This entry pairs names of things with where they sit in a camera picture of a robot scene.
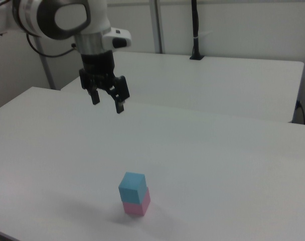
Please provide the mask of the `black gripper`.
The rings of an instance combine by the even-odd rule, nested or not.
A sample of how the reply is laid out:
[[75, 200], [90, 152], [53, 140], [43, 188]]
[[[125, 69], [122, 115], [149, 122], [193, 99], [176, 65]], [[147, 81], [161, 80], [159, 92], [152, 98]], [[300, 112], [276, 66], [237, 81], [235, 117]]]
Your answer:
[[113, 51], [108, 50], [98, 55], [81, 55], [84, 69], [79, 70], [81, 87], [87, 90], [93, 105], [100, 103], [97, 88], [105, 91], [115, 101], [118, 114], [124, 111], [125, 100], [130, 97], [126, 78], [116, 77], [114, 71]]

